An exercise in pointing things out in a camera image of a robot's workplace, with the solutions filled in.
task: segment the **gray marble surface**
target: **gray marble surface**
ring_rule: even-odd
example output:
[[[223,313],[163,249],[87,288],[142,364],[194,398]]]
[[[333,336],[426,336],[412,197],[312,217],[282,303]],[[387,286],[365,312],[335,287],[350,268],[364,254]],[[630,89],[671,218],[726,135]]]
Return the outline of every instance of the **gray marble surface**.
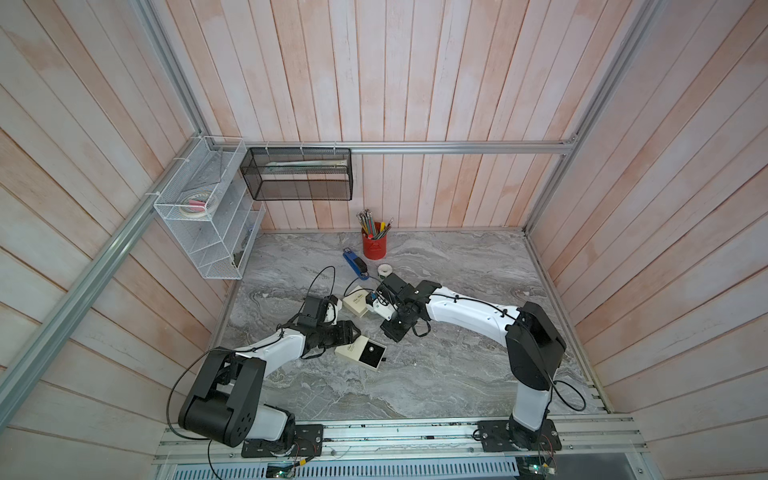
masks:
[[[268,234],[256,240],[245,277],[224,331],[223,344],[248,345],[271,335],[301,306],[306,289],[325,266],[336,267],[333,292],[340,295],[355,278],[342,257],[350,247],[362,256],[359,233]],[[541,304],[557,324],[551,302],[514,231],[390,233],[383,260],[366,260],[369,270],[389,263],[405,281],[434,280],[482,300],[521,306]],[[373,288],[368,280],[364,285]],[[329,292],[331,275],[313,287]],[[331,350],[318,359],[289,362],[264,380],[263,402],[294,412],[299,420],[387,419],[509,415],[517,381],[509,369],[506,348],[474,332],[432,322],[424,338],[409,333],[400,343],[385,337],[382,319],[367,313],[354,319],[362,334],[386,345],[386,361],[373,372],[341,358]],[[420,322],[419,332],[425,325]],[[570,349],[556,379],[569,381],[588,399],[584,413],[600,412],[588,395],[584,375]],[[581,400],[559,385],[570,403]],[[555,397],[551,413],[573,413]]]

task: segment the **white tape roll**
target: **white tape roll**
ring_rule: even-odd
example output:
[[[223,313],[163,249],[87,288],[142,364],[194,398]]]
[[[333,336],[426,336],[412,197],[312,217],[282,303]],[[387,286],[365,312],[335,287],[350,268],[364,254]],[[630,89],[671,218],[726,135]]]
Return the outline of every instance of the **white tape roll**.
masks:
[[[392,273],[392,265],[389,265],[388,263],[379,265],[379,277],[386,278],[390,273]]]

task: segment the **black wire mesh basket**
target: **black wire mesh basket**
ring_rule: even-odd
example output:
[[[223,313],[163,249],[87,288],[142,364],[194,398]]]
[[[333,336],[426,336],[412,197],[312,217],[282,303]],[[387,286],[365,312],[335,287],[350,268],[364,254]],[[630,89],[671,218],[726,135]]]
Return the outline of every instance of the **black wire mesh basket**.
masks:
[[[352,200],[349,148],[252,147],[240,171],[254,200]]]

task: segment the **red pencil cup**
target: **red pencil cup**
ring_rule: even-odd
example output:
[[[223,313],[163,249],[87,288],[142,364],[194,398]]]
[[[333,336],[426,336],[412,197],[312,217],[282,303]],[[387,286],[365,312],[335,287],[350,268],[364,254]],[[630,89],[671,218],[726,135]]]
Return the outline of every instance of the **red pencil cup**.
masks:
[[[382,224],[376,222],[376,229],[381,228]],[[386,235],[378,240],[368,238],[366,232],[361,228],[362,233],[362,254],[368,260],[381,260],[386,255]]]

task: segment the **black bracket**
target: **black bracket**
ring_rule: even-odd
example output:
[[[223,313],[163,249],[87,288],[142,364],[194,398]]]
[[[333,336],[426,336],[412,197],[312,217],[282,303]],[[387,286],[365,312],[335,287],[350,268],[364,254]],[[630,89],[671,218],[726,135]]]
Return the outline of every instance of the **black bracket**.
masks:
[[[293,441],[299,446],[299,457],[318,457],[323,453],[323,424],[296,425],[296,435]],[[243,458],[274,458],[275,455],[270,450],[272,442],[259,439],[246,439],[243,442]],[[286,455],[286,460],[292,460],[296,456],[296,450],[290,450],[291,454]]]
[[[508,420],[482,420],[478,422],[478,437],[482,443],[483,452],[519,452],[522,450],[511,440]],[[558,431],[550,419],[544,419],[541,423],[538,444],[542,452],[549,452],[552,449],[558,451],[563,448]],[[529,451],[536,452],[535,445]]]

